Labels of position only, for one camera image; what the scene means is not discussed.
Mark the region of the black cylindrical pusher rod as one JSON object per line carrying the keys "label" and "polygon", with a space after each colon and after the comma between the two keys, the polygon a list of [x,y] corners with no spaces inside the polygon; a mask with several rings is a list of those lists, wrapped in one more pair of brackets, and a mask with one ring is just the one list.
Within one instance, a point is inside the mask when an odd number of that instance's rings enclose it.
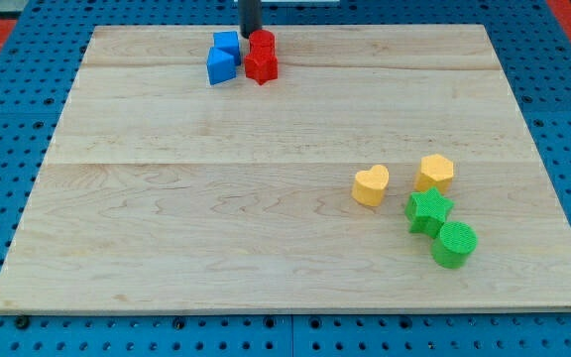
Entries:
{"label": "black cylindrical pusher rod", "polygon": [[240,33],[243,38],[249,39],[255,31],[263,28],[262,1],[239,0]]}

